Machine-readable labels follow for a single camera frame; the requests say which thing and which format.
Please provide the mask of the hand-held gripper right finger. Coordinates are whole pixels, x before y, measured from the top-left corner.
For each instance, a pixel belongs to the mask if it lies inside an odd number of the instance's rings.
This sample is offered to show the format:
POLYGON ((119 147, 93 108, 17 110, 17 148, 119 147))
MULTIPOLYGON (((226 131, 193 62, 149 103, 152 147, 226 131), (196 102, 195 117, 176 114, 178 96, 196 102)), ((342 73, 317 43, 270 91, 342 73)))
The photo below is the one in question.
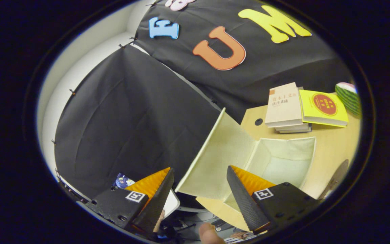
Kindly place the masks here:
POLYGON ((273 184, 233 165, 227 168, 226 179, 254 234, 289 227, 319 205, 318 199, 289 182, 273 184))

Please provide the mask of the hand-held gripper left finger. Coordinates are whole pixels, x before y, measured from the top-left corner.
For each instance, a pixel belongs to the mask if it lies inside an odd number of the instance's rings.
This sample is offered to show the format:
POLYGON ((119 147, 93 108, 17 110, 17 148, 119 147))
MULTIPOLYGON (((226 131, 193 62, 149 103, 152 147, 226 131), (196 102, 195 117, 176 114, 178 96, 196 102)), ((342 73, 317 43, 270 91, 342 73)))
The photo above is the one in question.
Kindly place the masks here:
POLYGON ((106 190, 91 200, 91 210, 132 233, 153 233, 174 183, 174 170, 164 168, 124 189, 106 190))

